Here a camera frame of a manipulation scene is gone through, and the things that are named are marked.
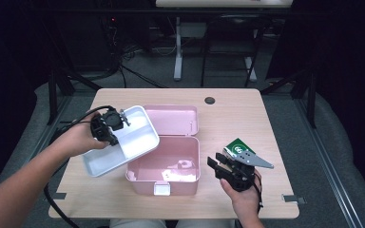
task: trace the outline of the person's right arm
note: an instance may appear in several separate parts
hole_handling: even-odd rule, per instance
[[[255,184],[260,189],[260,173],[257,170],[255,170],[255,173],[259,176],[259,179],[255,178]],[[232,188],[227,180],[221,179],[221,187],[232,200],[233,209],[243,228],[264,227],[259,219],[259,197],[254,186],[248,190],[238,192]]]

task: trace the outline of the person's left hand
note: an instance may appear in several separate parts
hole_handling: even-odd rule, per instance
[[[67,151],[67,157],[77,156],[91,149],[103,149],[109,142],[100,142],[93,138],[90,131],[90,121],[99,112],[94,112],[71,127],[67,132],[56,139],[52,146],[60,146]]]

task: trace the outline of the table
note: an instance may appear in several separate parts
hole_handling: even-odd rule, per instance
[[[204,99],[213,97],[214,104]],[[255,89],[232,88],[104,88],[91,107],[112,105],[127,109],[133,105],[194,105],[198,109],[200,130],[201,177],[194,196],[155,197],[137,195],[125,177],[126,165],[100,178],[90,177],[82,156],[69,160],[56,203],[70,218],[95,219],[235,219],[231,200],[220,187],[207,157],[236,138],[241,138],[274,169],[259,168],[262,174],[264,219],[294,219],[298,206],[285,202],[293,195],[283,160],[272,131],[262,98]],[[59,218],[50,208],[49,215]]]
[[[156,0],[158,8],[250,8],[250,9],[289,9],[293,0]],[[174,66],[174,80],[182,78],[183,52],[181,43],[181,22],[180,17],[176,21],[176,64]],[[251,58],[245,58],[247,67],[251,66]],[[255,70],[250,76],[251,82],[255,82],[257,77]]]

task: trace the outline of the person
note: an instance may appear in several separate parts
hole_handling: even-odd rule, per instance
[[[91,135],[89,122],[97,114],[94,112],[75,124],[27,165],[0,183],[0,227],[22,226],[39,194],[64,161],[88,150],[108,146],[108,142],[97,141]],[[260,180],[256,179],[256,184],[260,185]],[[263,227],[258,217],[259,202],[254,187],[237,192],[226,180],[221,180],[221,187],[232,200],[243,227]]]

